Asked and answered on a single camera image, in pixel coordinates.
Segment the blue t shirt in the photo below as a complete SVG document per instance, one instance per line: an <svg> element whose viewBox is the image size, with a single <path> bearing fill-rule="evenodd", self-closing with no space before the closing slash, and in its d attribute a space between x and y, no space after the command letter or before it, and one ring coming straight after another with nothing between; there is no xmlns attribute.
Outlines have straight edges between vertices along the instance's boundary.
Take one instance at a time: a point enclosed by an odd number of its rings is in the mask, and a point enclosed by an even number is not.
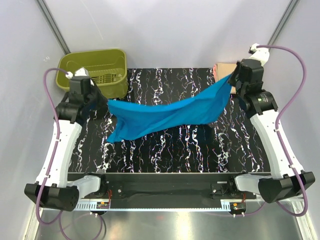
<svg viewBox="0 0 320 240"><path fill-rule="evenodd" d="M194 97L168 105L142 105L109 100L109 112L116 117L109 143L136 140L145 135L180 125L205 125L215 122L224 111L232 90L230 75L207 87Z"/></svg>

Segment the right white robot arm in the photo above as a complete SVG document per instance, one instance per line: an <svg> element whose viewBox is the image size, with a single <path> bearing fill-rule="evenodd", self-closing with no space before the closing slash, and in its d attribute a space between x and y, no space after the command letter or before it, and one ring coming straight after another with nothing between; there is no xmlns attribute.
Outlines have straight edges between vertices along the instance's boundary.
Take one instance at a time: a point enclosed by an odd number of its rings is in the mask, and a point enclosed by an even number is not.
<svg viewBox="0 0 320 240"><path fill-rule="evenodd" d="M264 68L259 60L243 59L236 64L229 83L235 86L241 109L258 133L270 166L270 176L244 173L227 185L228 195L244 192L260 195L267 203L296 197L308 189L315 176L306 172L293 153L280 123L273 95L262 88Z"/></svg>

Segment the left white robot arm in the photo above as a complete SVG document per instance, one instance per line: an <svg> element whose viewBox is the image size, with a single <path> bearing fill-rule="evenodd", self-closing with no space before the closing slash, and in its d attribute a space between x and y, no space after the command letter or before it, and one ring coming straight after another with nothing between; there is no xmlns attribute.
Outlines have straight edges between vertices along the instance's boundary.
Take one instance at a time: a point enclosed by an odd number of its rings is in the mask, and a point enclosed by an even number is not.
<svg viewBox="0 0 320 240"><path fill-rule="evenodd" d="M80 73L69 80L69 92L56 107L51 143L43 167L34 183L25 185L24 194L46 209L73 211L80 199L93 194L103 198L108 193L103 174L86 173L68 181L72 152L90 111L106 101L91 78Z"/></svg>

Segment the folded peach t shirt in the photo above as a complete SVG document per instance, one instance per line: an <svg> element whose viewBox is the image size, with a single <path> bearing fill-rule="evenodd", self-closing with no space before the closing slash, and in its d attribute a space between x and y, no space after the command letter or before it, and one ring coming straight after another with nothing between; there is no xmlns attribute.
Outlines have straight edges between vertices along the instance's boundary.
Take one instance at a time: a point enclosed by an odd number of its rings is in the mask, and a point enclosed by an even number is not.
<svg viewBox="0 0 320 240"><path fill-rule="evenodd" d="M218 82L224 77L229 76L230 74L233 73L236 67L237 67L236 63L222 63L222 62L216 63L212 68L214 80Z"/></svg>

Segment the olive green plastic basket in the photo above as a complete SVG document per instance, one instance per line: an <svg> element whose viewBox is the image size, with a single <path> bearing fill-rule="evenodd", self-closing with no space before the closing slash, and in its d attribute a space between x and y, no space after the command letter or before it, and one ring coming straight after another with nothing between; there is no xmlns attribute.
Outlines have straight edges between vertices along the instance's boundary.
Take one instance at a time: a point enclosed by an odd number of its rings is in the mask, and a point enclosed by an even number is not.
<svg viewBox="0 0 320 240"><path fill-rule="evenodd" d="M80 68L86 69L107 99L122 99L127 95L127 59L121 49L69 53L61 58L58 67L73 74Z"/></svg>

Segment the black marbled table mat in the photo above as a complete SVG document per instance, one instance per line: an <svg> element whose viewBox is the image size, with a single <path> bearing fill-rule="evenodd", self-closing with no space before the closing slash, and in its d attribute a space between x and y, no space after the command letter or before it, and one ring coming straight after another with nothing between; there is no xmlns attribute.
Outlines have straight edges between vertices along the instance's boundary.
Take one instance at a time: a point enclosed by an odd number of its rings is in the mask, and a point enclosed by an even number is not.
<svg viewBox="0 0 320 240"><path fill-rule="evenodd" d="M211 68L132 68L126 102L169 104L194 97L214 84ZM181 125L136 140L107 141L116 118L107 107L90 113L77 139L71 173L269 172L257 131L238 99L231 97L217 121Z"/></svg>

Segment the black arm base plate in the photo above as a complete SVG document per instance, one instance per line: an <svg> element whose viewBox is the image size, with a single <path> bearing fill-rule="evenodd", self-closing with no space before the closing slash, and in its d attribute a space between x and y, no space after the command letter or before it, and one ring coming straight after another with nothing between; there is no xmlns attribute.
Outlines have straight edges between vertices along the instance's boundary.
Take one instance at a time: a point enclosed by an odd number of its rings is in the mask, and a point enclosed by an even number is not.
<svg viewBox="0 0 320 240"><path fill-rule="evenodd" d="M254 193L232 189L237 173L104 173L112 200L132 196L196 195L218 199L255 199Z"/></svg>

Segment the aluminium frame rail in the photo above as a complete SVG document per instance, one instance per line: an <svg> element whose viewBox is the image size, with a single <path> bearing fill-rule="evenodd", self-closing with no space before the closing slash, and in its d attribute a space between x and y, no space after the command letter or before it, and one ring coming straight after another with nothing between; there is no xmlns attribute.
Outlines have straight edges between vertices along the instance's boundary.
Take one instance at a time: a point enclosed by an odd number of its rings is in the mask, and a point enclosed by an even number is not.
<svg viewBox="0 0 320 240"><path fill-rule="evenodd" d="M253 191L244 191L236 189L236 185L231 182L231 188L238 192L248 192L255 194ZM302 194L300 185L294 179L274 180L271 178L262 178L258 183L258 195L267 203L297 197ZM112 193L107 187L107 182L101 179L90 178L84 184L76 183L76 185L66 187L42 186L39 184L26 184L24 194L34 203L39 200L39 204L43 208L64 209L69 208L71 211L76 203L87 196L103 198Z"/></svg>

